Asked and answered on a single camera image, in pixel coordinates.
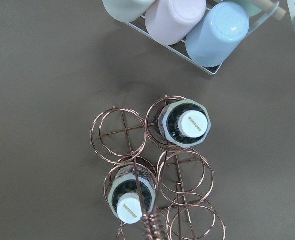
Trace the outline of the mint green cup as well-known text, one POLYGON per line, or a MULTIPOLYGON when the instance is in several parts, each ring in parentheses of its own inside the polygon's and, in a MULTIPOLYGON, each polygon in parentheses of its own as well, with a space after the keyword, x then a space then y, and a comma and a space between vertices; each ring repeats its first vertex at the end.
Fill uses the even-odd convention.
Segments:
POLYGON ((254 17, 262 12, 259 7, 252 4, 248 0, 233 0, 233 2, 240 5, 246 11, 249 18, 254 17))

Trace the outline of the light blue cup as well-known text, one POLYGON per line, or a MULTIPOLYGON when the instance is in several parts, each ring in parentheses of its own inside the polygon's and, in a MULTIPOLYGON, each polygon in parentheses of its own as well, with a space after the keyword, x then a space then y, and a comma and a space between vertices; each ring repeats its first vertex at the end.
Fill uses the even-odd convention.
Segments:
POLYGON ((188 33, 186 51, 200 66, 219 66, 245 39, 249 28, 249 17, 240 5, 219 3, 188 33))

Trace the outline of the copper wire bottle basket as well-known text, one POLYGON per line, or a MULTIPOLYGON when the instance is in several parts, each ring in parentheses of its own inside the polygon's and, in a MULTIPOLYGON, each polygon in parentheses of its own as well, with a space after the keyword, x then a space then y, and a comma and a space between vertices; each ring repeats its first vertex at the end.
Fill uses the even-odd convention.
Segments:
POLYGON ((181 148, 159 132, 156 115, 166 105, 186 100, 165 96, 151 105, 146 116, 129 108, 113 107, 100 113, 90 129, 95 153, 111 164, 103 182, 103 197, 113 214, 108 195, 117 171, 127 165, 147 167, 155 184, 156 199, 151 213, 140 195, 142 218, 122 222, 118 240, 224 240, 227 227, 209 198, 215 172, 195 145, 181 148))

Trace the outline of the white cup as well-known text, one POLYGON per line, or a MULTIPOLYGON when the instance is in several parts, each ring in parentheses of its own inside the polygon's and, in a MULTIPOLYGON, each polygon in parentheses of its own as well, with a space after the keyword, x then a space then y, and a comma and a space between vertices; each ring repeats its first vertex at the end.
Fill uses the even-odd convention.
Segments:
POLYGON ((130 23, 153 5, 154 0, 103 0, 107 13, 115 20, 130 23))

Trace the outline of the white cup rack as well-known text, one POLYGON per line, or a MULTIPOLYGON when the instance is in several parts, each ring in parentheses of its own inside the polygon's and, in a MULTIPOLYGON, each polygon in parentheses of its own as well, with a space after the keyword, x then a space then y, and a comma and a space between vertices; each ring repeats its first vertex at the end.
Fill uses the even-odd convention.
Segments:
POLYGON ((243 40, 269 18, 280 21, 286 13, 271 0, 210 0, 191 32, 177 43, 158 44, 213 76, 243 40))

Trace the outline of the pink cup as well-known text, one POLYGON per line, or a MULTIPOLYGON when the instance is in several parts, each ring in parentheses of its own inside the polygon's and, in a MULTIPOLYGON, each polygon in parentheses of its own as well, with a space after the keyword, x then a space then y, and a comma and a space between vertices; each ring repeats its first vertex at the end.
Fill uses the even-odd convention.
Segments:
POLYGON ((180 42, 204 17, 206 0, 157 0, 145 12, 145 27, 162 45, 180 42))

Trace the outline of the tea bottle white cap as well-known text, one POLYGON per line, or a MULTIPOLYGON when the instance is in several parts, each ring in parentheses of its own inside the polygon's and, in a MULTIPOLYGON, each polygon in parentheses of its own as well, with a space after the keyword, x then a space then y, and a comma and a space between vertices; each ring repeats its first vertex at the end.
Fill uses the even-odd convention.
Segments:
POLYGON ((205 106, 191 99, 166 105, 156 120, 160 135, 183 149, 203 143, 212 125, 205 106))

